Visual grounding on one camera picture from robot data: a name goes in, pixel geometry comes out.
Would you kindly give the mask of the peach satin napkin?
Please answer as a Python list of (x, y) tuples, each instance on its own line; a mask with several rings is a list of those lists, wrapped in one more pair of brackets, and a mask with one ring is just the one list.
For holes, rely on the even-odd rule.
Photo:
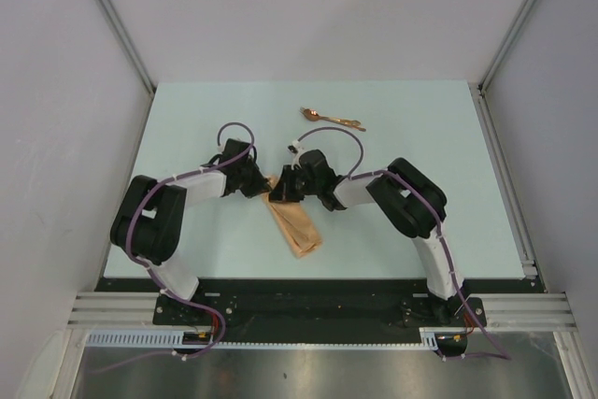
[(320, 232), (299, 203), (274, 203), (267, 193), (262, 198), (295, 258), (303, 258), (321, 247)]

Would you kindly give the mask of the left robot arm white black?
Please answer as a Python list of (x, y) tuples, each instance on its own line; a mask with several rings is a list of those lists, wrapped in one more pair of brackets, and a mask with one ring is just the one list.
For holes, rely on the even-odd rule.
[(174, 312), (194, 324), (206, 314), (206, 300), (197, 295), (198, 277), (177, 256), (184, 213), (207, 200), (235, 192), (252, 198), (269, 191), (248, 142), (229, 139), (208, 164), (178, 177), (159, 181), (134, 177), (111, 225), (110, 242), (141, 265), (169, 296)]

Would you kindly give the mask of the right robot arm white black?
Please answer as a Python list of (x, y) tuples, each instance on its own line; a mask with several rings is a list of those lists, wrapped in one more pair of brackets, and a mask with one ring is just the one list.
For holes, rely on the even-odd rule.
[(320, 150), (298, 155), (283, 167), (269, 200), (299, 203), (317, 197), (330, 211), (375, 204), (401, 235), (409, 238), (426, 275), (433, 318), (452, 325), (465, 311), (463, 277), (444, 233), (448, 202), (444, 192), (404, 158), (356, 177), (336, 174)]

